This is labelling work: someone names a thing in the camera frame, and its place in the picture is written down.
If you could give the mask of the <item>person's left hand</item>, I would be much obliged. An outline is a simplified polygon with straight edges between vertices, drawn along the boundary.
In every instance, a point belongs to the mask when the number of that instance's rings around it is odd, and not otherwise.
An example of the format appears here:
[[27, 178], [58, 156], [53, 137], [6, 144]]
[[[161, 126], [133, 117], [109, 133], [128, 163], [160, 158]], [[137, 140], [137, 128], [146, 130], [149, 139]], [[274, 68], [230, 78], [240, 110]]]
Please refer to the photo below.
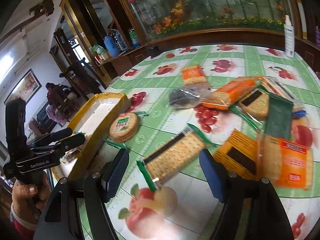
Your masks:
[[42, 211], [50, 197], [48, 177], [46, 172], [41, 172], [41, 187], [37, 188], [35, 184], [21, 184], [15, 181], [12, 189], [12, 208], [16, 215], [22, 220], [37, 224], [36, 211]]

